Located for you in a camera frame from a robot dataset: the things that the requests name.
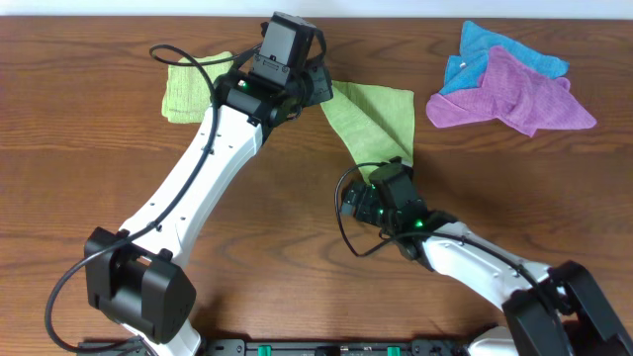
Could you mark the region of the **green microfiber cloth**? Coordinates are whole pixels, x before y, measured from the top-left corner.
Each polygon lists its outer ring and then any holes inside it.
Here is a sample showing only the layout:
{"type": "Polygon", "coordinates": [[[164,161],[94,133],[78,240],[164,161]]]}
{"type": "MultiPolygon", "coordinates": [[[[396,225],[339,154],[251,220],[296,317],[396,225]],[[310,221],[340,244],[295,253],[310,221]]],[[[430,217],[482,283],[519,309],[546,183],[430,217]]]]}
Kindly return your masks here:
{"type": "Polygon", "coordinates": [[[376,162],[399,156],[413,162],[414,93],[386,86],[334,81],[333,98],[321,108],[364,180],[376,162]]]}

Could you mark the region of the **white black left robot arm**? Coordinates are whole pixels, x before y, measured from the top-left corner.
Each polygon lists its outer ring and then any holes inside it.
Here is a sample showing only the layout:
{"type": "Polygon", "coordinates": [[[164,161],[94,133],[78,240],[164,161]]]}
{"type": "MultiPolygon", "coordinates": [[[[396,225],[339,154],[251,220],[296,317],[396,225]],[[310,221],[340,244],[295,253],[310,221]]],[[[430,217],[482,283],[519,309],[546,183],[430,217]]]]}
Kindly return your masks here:
{"type": "Polygon", "coordinates": [[[196,290],[184,272],[202,226],[236,173],[271,132],[332,97],[315,25],[276,12],[263,41],[213,80],[195,138],[152,197],[116,232],[84,246],[88,302],[132,332],[151,355],[194,355],[202,337],[188,317],[196,290]]]}

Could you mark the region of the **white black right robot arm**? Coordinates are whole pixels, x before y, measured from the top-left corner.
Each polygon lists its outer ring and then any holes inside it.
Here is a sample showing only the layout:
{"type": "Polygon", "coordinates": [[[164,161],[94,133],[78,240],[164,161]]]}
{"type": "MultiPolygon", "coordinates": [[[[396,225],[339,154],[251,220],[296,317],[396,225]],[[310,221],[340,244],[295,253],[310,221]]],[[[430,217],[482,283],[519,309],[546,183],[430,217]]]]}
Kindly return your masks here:
{"type": "Polygon", "coordinates": [[[337,218],[378,228],[380,243],[448,276],[503,312],[505,326],[477,336],[469,355],[626,355],[632,338],[589,270],[576,261],[558,267],[530,261],[476,235],[456,217],[427,207],[410,166],[369,163],[368,181],[339,178],[337,218]]]}

